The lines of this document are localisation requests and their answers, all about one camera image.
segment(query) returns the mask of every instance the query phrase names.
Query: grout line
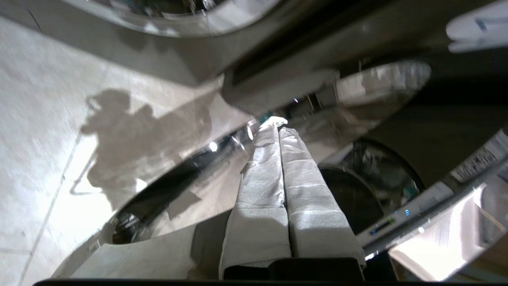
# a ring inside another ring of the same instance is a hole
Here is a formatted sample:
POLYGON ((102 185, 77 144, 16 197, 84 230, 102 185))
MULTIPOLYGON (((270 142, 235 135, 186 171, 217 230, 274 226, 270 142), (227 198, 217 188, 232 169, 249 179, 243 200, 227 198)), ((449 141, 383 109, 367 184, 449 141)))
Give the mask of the grout line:
MULTIPOLYGON (((99 83, 99 87, 97 88, 97 91, 100 91, 103 88, 104 81, 106 79, 106 75, 108 74, 110 67, 111 67, 111 64, 110 63, 106 63, 106 67, 104 69, 103 76, 100 78, 101 79, 101 83, 99 83)), ((88 117, 88 113, 89 112, 90 112, 90 108, 88 108, 87 111, 86 111, 85 120, 88 117)), ((42 234, 44 233, 44 229, 46 228, 46 224, 48 223, 49 216, 51 215, 51 212, 53 211, 53 207, 54 207, 54 205, 56 203, 56 199, 58 198, 58 194, 60 194, 62 185, 63 185, 63 183, 65 181, 65 172, 69 168, 69 165, 71 164, 71 161, 74 158, 74 153, 76 152, 76 148, 77 148, 77 145, 79 143, 80 138, 81 138, 81 132, 79 132, 78 135, 76 136, 76 140, 74 142, 74 146, 73 146, 73 149, 71 151, 71 154, 69 155, 69 158, 67 159, 67 163, 66 163, 66 165, 63 168, 58 188, 56 189, 56 192, 55 192, 55 195, 53 196, 53 199, 51 200, 51 204, 49 205, 48 212, 46 213, 46 216, 44 217, 44 220, 43 220, 43 223, 42 223, 42 227, 39 230, 39 233, 37 234, 37 238, 36 238, 36 240, 34 242, 34 246, 32 247, 32 250, 29 252, 30 256, 28 257, 28 260, 26 261, 25 267, 23 268, 23 272, 21 272, 21 277, 19 279, 18 286, 21 286, 21 284, 23 283, 23 281, 25 279, 25 276, 26 276, 26 272, 28 271, 28 267, 30 266, 31 261, 34 258, 34 253, 37 250, 37 246, 39 246, 39 241, 42 238, 42 234)))
POLYGON ((37 27, 39 27, 39 30, 41 30, 41 31, 42 31, 41 26, 39 26, 39 23, 37 23, 37 20, 35 20, 34 15, 30 12, 30 10, 29 10, 29 9, 26 9, 26 10, 27 10, 27 12, 30 14, 30 16, 32 17, 32 19, 34 20, 34 22, 35 22, 35 24, 37 25, 37 27))
POLYGON ((12 254, 30 254, 30 250, 19 250, 19 249, 8 249, 8 248, 0 248, 0 252, 12 253, 12 254))

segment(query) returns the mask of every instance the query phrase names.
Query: washer door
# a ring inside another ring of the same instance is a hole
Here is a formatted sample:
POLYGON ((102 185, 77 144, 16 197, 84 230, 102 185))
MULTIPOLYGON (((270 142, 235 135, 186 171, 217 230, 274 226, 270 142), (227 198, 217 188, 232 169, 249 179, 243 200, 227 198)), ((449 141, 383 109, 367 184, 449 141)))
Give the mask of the washer door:
POLYGON ((172 38, 219 36, 247 27, 280 0, 62 0, 113 24, 172 38))

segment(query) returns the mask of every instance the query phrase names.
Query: tiled floor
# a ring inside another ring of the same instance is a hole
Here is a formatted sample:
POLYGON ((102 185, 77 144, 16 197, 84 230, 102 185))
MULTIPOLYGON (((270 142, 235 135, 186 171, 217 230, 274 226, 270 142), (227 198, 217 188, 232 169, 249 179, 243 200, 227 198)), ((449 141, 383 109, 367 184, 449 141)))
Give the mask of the tiled floor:
POLYGON ((0 286, 49 277, 136 190, 246 122, 220 84, 164 81, 0 18, 0 286))

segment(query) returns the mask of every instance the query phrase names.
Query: white cloth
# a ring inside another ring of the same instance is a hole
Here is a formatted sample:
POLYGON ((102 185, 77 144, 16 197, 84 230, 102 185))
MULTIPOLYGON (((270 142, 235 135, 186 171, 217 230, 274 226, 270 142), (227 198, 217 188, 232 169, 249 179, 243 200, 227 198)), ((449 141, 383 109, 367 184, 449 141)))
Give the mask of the white cloth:
POLYGON ((298 132, 283 127, 279 140, 293 257, 353 257, 365 265, 362 247, 298 132))
POLYGON ((283 121, 271 118, 261 125, 252 157, 242 170, 220 258, 221 278, 230 266, 267 267, 291 257, 277 131, 280 123, 283 121))

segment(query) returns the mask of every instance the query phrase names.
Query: floor tile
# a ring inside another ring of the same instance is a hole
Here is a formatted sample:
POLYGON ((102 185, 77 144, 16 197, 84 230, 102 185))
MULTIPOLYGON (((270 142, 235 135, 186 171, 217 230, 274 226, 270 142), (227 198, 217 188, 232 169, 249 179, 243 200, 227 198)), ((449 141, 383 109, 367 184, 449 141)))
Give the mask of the floor tile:
POLYGON ((0 248, 30 251, 106 62, 0 18, 0 248))
POLYGON ((29 253, 0 250, 0 286, 17 286, 29 253))

